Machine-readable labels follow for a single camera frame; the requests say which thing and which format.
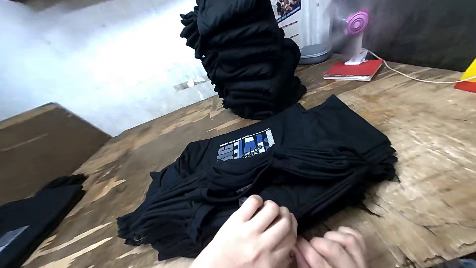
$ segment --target stack of folded t-shirts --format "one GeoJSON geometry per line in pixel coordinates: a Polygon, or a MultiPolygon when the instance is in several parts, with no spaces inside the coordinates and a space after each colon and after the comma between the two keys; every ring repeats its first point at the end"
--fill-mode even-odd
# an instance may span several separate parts
{"type": "Polygon", "coordinates": [[[151,244],[159,260],[196,257],[244,197],[286,206],[299,231],[371,183],[395,177],[389,139],[336,96],[306,110],[295,104],[256,124],[190,143],[160,172],[144,202],[118,218],[126,244],[151,244]]]}
{"type": "Polygon", "coordinates": [[[197,0],[181,15],[181,37],[195,49],[223,107],[265,119],[306,92],[294,76],[301,53],[278,27],[269,0],[197,0]]]}

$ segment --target pile of black clothes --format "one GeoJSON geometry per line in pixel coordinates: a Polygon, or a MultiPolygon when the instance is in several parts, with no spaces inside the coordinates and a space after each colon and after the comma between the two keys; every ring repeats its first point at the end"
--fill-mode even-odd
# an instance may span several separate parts
{"type": "Polygon", "coordinates": [[[24,263],[81,200],[86,178],[59,177],[33,197],[0,206],[0,268],[24,263]]]}
{"type": "Polygon", "coordinates": [[[284,38],[269,0],[197,0],[194,11],[181,16],[180,36],[195,49],[224,108],[266,119],[306,92],[294,76],[299,47],[284,38]]]}
{"type": "Polygon", "coordinates": [[[286,206],[299,232],[395,177],[389,139],[332,95],[295,104],[256,124],[187,145],[151,172],[144,202],[118,218],[128,245],[152,244],[159,260],[196,257],[239,201],[252,194],[286,206]]]}

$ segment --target blue and white graphic print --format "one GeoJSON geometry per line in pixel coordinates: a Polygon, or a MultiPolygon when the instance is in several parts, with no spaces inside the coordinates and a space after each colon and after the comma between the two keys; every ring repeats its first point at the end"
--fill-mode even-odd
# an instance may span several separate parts
{"type": "Polygon", "coordinates": [[[244,136],[220,145],[217,160],[246,158],[264,153],[274,145],[273,134],[268,128],[253,135],[244,136]]]}

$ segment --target white wall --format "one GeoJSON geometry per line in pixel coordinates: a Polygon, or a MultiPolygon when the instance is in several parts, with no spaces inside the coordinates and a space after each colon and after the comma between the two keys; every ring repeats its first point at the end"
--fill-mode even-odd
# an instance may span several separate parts
{"type": "Polygon", "coordinates": [[[116,136],[215,94],[173,87],[206,75],[179,37],[194,0],[45,1],[0,0],[0,120],[57,102],[116,136]]]}

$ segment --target finger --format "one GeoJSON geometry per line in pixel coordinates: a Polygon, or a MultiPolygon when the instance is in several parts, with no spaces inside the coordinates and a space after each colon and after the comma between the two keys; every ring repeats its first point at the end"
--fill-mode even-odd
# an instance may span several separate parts
{"type": "Polygon", "coordinates": [[[332,268],[304,238],[298,237],[296,246],[310,268],[332,268]]]}
{"type": "MultiPolygon", "coordinates": [[[[266,244],[275,248],[278,246],[288,235],[296,240],[296,236],[291,231],[292,223],[291,223],[291,213],[289,212],[288,208],[282,206],[279,208],[279,216],[275,219],[275,221],[263,232],[262,239],[266,241],[266,244]]],[[[290,241],[289,239],[286,240],[288,242],[284,248],[288,250],[291,249],[294,241],[290,241]]]]}
{"type": "Polygon", "coordinates": [[[366,254],[366,252],[367,252],[367,247],[365,246],[364,236],[362,235],[361,232],[359,232],[359,231],[357,231],[357,230],[354,230],[354,229],[352,229],[352,228],[349,228],[349,227],[345,227],[345,226],[339,227],[338,231],[339,231],[339,232],[342,232],[342,233],[352,234],[353,236],[355,236],[355,238],[357,239],[357,242],[358,242],[359,245],[360,245],[360,248],[362,249],[362,252],[363,252],[364,254],[366,254]]]}
{"type": "Polygon", "coordinates": [[[262,205],[263,199],[258,195],[252,195],[233,213],[233,216],[236,216],[242,222],[249,221],[262,205]]]}
{"type": "Polygon", "coordinates": [[[294,217],[294,214],[292,213],[291,213],[291,223],[292,223],[292,230],[297,236],[298,235],[298,221],[296,220],[296,218],[294,217]]]}
{"type": "Polygon", "coordinates": [[[286,237],[275,247],[277,252],[287,253],[291,251],[296,245],[296,238],[298,236],[298,222],[292,213],[289,214],[289,220],[291,222],[291,228],[286,234],[286,237]]]}
{"type": "Polygon", "coordinates": [[[335,241],[315,237],[310,244],[333,267],[359,268],[347,251],[335,241]]]}
{"type": "Polygon", "coordinates": [[[342,232],[327,232],[325,233],[324,238],[339,243],[354,259],[359,268],[365,268],[366,262],[364,252],[360,248],[359,242],[354,235],[342,232]]]}
{"type": "Polygon", "coordinates": [[[297,246],[293,247],[294,258],[296,259],[297,268],[312,268],[307,263],[306,259],[302,255],[301,251],[298,249],[297,246]]]}
{"type": "Polygon", "coordinates": [[[266,200],[263,207],[254,215],[247,224],[257,233],[262,233],[279,215],[279,206],[271,200],[266,200]]]}

